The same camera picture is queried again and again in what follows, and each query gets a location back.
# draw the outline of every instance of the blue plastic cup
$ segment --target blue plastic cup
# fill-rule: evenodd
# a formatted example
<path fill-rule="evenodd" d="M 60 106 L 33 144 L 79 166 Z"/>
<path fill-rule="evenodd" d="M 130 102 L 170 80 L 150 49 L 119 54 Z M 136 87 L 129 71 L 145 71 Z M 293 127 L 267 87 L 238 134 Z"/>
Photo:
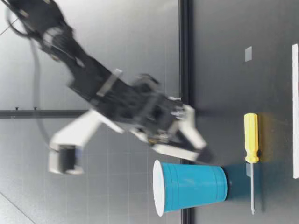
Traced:
<path fill-rule="evenodd" d="M 165 212 L 223 202 L 228 184 L 221 167 L 160 163 L 153 170 L 155 206 Z"/>

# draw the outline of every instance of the yellow screwdriver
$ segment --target yellow screwdriver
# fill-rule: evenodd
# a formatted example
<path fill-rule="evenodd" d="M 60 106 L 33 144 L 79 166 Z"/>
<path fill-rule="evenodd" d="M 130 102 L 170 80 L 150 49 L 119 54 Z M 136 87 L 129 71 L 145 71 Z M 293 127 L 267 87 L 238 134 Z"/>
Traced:
<path fill-rule="evenodd" d="M 246 162 L 250 163 L 250 183 L 251 183 L 251 212 L 254 215 L 254 171 L 253 164 L 259 161 L 257 156 L 258 151 L 258 125 L 257 115 L 255 113 L 247 113 L 244 115 L 245 129 L 245 150 Z"/>

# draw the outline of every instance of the metal shaft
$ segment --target metal shaft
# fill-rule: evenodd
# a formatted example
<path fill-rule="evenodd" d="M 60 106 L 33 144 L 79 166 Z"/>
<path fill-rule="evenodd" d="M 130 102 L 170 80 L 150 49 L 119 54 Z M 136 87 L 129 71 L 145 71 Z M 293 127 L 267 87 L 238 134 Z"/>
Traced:
<path fill-rule="evenodd" d="M 251 182 L 251 213 L 254 215 L 254 171 L 253 171 L 253 163 L 250 164 L 250 182 Z"/>

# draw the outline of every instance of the black bar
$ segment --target black bar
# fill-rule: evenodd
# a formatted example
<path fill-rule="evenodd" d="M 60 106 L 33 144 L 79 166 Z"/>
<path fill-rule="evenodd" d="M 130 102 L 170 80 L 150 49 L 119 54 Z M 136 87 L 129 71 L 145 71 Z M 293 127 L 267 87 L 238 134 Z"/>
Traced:
<path fill-rule="evenodd" d="M 189 70 L 189 1 L 178 0 L 179 3 L 179 58 L 180 58 L 180 95 L 183 103 L 192 104 L 190 97 L 190 70 Z M 182 164 L 189 164 L 189 161 L 181 160 Z M 182 224 L 191 224 L 192 209 L 182 210 Z"/>
<path fill-rule="evenodd" d="M 179 50 L 180 50 L 180 91 L 182 101 L 190 103 L 189 98 L 189 17 L 188 0 L 179 0 Z"/>
<path fill-rule="evenodd" d="M 0 119 L 60 119 L 77 118 L 86 110 L 14 110 L 0 111 Z"/>

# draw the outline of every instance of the black table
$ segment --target black table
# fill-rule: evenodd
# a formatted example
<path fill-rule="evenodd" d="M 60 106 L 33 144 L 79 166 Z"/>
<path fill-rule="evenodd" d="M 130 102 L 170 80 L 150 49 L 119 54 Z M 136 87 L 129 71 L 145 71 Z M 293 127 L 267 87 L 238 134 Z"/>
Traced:
<path fill-rule="evenodd" d="M 189 14 L 197 126 L 229 181 L 227 201 L 196 208 L 194 223 L 299 223 L 299 180 L 292 178 L 292 45 L 299 42 L 299 1 L 193 0 Z M 249 46 L 253 59 L 245 63 Z M 254 216 L 244 160 L 248 112 L 259 115 Z"/>

